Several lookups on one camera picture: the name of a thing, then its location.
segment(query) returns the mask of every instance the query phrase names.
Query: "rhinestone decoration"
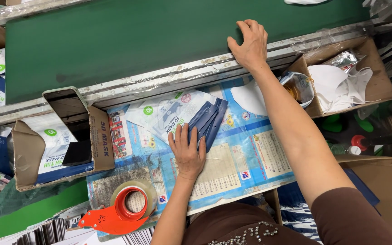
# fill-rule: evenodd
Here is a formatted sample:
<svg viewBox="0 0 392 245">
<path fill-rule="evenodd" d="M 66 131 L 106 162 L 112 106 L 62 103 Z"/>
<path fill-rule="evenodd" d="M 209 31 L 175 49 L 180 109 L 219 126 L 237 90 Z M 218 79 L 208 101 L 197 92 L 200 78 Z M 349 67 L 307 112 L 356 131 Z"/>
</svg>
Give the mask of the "rhinestone decoration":
<svg viewBox="0 0 392 245">
<path fill-rule="evenodd" d="M 255 233 L 255 238 L 258 240 L 258 242 L 261 242 L 261 235 L 259 235 L 258 231 L 259 231 L 259 225 L 265 225 L 266 226 L 266 230 L 264 230 L 264 233 L 262 234 L 263 236 L 274 236 L 275 234 L 278 233 L 278 228 L 275 228 L 274 231 L 270 232 L 269 231 L 269 227 L 272 228 L 273 225 L 269 224 L 265 221 L 261 221 L 258 222 L 258 226 L 256 226 L 255 228 L 249 227 L 247 230 L 243 231 L 243 235 L 237 235 L 235 236 L 235 238 L 231 238 L 225 242 L 218 242 L 218 241 L 211 241 L 210 243 L 208 243 L 208 245 L 244 245 L 246 243 L 246 235 L 248 234 L 248 231 L 250 233 L 250 236 L 253 236 L 253 233 Z"/>
</svg>

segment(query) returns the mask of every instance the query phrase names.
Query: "brown shirt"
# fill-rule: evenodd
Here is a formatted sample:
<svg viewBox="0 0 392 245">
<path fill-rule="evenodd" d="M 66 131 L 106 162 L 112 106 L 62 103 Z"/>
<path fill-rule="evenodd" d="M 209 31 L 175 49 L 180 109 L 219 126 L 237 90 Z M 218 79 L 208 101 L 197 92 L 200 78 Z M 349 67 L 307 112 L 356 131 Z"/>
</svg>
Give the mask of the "brown shirt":
<svg viewBox="0 0 392 245">
<path fill-rule="evenodd" d="M 314 201 L 311 213 L 325 245 L 392 245 L 392 228 L 357 189 L 346 187 L 323 193 Z M 233 240 L 234 245 L 240 242 L 246 245 L 319 245 L 276 224 L 262 209 L 241 203 L 221 205 L 201 214 L 188 227 L 182 244 L 206 245 L 212 241 L 229 241 L 230 244 L 230 240 L 238 236 L 240 240 Z"/>
</svg>

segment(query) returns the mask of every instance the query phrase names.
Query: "brown sleeve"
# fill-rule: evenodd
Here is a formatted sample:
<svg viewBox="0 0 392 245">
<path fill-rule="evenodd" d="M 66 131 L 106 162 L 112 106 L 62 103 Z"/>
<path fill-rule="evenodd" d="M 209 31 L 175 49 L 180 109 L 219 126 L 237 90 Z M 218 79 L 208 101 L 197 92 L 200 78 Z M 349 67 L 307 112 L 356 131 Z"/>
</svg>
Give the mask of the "brown sleeve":
<svg viewBox="0 0 392 245">
<path fill-rule="evenodd" d="M 392 245 L 392 227 L 357 189 L 323 193 L 315 199 L 311 213 L 324 245 Z"/>
</svg>

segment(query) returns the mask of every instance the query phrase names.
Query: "green circle logo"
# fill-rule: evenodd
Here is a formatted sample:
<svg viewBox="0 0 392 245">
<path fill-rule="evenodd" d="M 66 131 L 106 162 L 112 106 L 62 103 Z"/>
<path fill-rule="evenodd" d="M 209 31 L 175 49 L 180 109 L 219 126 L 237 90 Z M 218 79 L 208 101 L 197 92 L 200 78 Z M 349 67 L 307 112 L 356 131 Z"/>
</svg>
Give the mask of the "green circle logo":
<svg viewBox="0 0 392 245">
<path fill-rule="evenodd" d="M 152 108 L 152 106 L 148 105 L 143 109 L 143 113 L 145 115 L 151 115 L 152 113 L 154 113 L 154 109 Z"/>
<path fill-rule="evenodd" d="M 5 65 L 0 64 L 0 71 L 3 71 L 5 69 Z"/>
<path fill-rule="evenodd" d="M 56 136 L 57 135 L 57 131 L 52 130 L 52 129 L 47 129 L 45 130 L 45 133 L 49 136 Z"/>
</svg>

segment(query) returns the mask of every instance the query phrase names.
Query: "tape dispenser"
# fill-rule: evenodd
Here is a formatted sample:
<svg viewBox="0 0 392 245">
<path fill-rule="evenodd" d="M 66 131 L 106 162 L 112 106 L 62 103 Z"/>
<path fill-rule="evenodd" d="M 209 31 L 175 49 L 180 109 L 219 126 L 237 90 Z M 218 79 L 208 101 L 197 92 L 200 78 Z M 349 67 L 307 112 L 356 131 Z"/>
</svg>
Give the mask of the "tape dispenser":
<svg viewBox="0 0 392 245">
<path fill-rule="evenodd" d="M 125 205 L 125 199 L 134 191 L 143 194 L 145 205 L 137 213 Z M 157 205 L 155 187 L 147 180 L 128 181 L 116 188 L 110 200 L 110 207 L 90 210 L 79 221 L 79 227 L 92 227 L 113 235 L 123 235 L 137 230 L 154 212 Z"/>
</svg>

